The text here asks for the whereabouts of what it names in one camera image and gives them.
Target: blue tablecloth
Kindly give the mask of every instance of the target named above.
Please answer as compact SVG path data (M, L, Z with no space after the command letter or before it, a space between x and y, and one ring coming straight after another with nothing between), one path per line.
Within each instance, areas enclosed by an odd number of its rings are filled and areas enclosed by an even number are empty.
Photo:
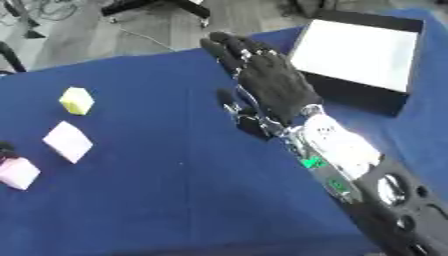
M326 107L448 199L448 34L426 11L391 14L427 22L413 95L401 115ZM256 37L287 52L298 33ZM95 98L87 116L72 116L58 103L69 86L85 87ZM216 88L232 86L202 50L1 79L0 140L13 142L42 175L26 192L0 186L0 255L188 249L212 255L213 249L200 250L217 248L232 255L346 256L372 250L280 142L235 129L214 97ZM95 144L76 165L42 142L61 120Z

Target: cable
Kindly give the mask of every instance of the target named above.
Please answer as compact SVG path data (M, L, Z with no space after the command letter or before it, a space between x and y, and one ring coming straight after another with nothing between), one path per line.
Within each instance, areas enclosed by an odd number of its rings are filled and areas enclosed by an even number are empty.
M160 45L160 46L162 46L162 47L164 47L164 48L166 48L166 49L168 49L168 50L170 50L170 51L172 51L172 52L175 52L175 51L176 51L176 50L174 50L173 48L169 47L168 45L166 45L166 44L164 44L164 43L161 43L161 42L157 41L156 39L154 39L154 38L152 38L152 37L150 37L150 36L145 36L145 35L142 35L142 34L139 34L139 33L135 33L135 32L126 30L126 29L122 28L121 25L120 25L120 28L119 28L119 29L120 29L121 31L123 31L123 32L128 33L128 34L131 34L131 35L134 35L134 36L139 36L139 37L142 37L142 38L151 40L152 42L154 42L154 43L156 43L156 44L158 44L158 45Z
M49 11L48 7L50 4L54 4L54 3L60 3L60 2L66 2L66 3L70 3L70 5L65 5L65 6L61 6L59 8L57 8L56 10L53 11ZM28 10L28 13L31 14L33 12L37 12L36 15L32 15L33 19L42 19L42 20L49 20L49 21L63 21L66 20L68 18L70 18L71 16L73 16L76 11L78 11L79 7L73 3L72 0L32 0L28 3L25 4L25 7ZM13 22L13 23L7 23L4 21L4 18L6 16L8 16L9 13L2 13L0 14L0 24L3 26L14 26L17 22Z
M59 2L67 2L67 3L70 2L71 4L68 6L61 6L54 11L50 12L47 11L48 5ZM43 20L63 21L73 16L76 13L76 11L78 11L78 8L79 7L76 4L74 4L72 0L41 0L39 7L37 8L38 10L37 17ZM69 13L67 13L62 17L54 18L55 15L66 11L69 11Z

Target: pink object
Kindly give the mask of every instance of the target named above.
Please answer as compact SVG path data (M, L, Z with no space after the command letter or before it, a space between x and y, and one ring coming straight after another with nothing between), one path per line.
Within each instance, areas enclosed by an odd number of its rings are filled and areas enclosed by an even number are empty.
M7 159L0 165L0 181L20 190L28 189L39 174L39 169L25 158Z

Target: open box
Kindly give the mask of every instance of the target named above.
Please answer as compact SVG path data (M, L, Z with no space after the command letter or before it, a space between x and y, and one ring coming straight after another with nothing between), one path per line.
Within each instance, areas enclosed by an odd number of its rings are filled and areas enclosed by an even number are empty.
M323 11L289 58L324 99L396 116L412 92L424 22Z

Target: robotic hand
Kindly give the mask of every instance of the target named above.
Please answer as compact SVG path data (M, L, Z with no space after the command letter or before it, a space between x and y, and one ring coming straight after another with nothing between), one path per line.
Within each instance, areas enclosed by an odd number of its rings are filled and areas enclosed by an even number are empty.
M244 132L266 140L280 136L306 106L321 102L285 56L264 43L215 32L201 46L238 82L236 92L246 107L228 90L218 90L217 97Z
M313 87L264 43L222 32L201 46L238 82L241 107L225 89L219 104L237 127L277 137L358 228L389 256L448 255L448 210L404 165L326 115ZM298 115L307 120L293 126Z

